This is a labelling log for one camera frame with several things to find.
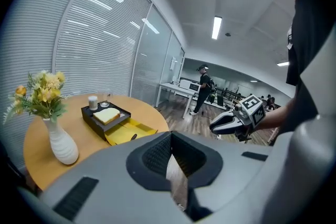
bread slice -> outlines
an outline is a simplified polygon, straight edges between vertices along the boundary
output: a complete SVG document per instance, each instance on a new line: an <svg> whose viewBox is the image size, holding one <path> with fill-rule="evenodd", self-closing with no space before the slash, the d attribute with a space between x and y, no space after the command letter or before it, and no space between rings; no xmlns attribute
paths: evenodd
<svg viewBox="0 0 336 224"><path fill-rule="evenodd" d="M96 112L93 116L100 121L102 124L106 125L111 121L120 117L120 111L114 108L104 109L102 111Z"/></svg>

wooden floor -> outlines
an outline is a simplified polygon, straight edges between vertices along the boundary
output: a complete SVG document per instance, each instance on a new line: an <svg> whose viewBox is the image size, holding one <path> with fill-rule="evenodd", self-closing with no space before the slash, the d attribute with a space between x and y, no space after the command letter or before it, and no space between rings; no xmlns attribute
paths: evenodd
<svg viewBox="0 0 336 224"><path fill-rule="evenodd" d="M212 119L224 111L215 108L211 105L203 104L198 115L186 116L182 118L188 99L180 95L171 95L169 101L165 101L159 105L157 110L166 119L169 129L171 131L186 132L195 135L202 135L210 139L217 139L217 135L214 135L209 125ZM268 145L267 140L270 138L273 130L260 130L251 134L250 144ZM225 140L233 143L239 142L234 134L222 135L221 140ZM171 181L172 198L177 204L180 204L183 208L187 206L187 178L183 174L175 158L172 156L168 164L166 178Z"/></svg>
<svg viewBox="0 0 336 224"><path fill-rule="evenodd" d="M208 104L203 104L198 115L191 116L188 115L185 119L182 118L185 107L187 105L188 99L180 95L171 95L169 101L165 101L159 105L157 110L166 119L169 130L180 131L190 134L202 135L204 137L209 137L216 139L217 135L214 135L210 129L209 125L211 120L214 119L219 114L223 113L222 109L215 108ZM272 135L273 130L259 130L251 134L251 140L248 141L250 144L256 145L268 145L267 140ZM222 140L234 143L239 142L234 134L222 135Z"/></svg>

black tray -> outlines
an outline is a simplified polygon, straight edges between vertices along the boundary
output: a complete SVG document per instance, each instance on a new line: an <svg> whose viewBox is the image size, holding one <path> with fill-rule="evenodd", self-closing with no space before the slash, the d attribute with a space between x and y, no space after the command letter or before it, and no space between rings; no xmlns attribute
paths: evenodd
<svg viewBox="0 0 336 224"><path fill-rule="evenodd" d="M95 117L93 117L93 114L99 111L102 111L104 109L108 108L115 108L120 111L120 117L111 121L107 125L102 124L100 121L98 121ZM131 113L126 111L125 109L122 109L112 103L106 108L102 108L100 104L98 104L98 109L97 110L90 110L89 106L86 106L84 108L81 108L82 110L82 116L84 121L102 138L106 141L105 138L105 132L116 126L118 123L126 120L127 118L131 117Z"/></svg>

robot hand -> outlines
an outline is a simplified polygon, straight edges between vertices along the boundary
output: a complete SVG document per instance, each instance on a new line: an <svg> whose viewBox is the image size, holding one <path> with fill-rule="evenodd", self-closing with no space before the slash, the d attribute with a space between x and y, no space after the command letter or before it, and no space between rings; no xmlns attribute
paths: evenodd
<svg viewBox="0 0 336 224"><path fill-rule="evenodd" d="M262 100L255 95L241 100L231 111L218 115L211 122L209 128L217 135L233 134L239 141L247 140L247 136L265 117Z"/></svg>

glass cup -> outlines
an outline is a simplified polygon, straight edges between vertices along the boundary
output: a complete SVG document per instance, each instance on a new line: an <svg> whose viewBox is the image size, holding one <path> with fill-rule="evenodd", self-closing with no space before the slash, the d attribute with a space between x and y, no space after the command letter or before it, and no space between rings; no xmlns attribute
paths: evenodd
<svg viewBox="0 0 336 224"><path fill-rule="evenodd" d="M102 95L101 95L100 106L102 108L107 108L110 105L110 100L111 100L112 96L113 96L113 94L111 93L110 89L104 90Z"/></svg>

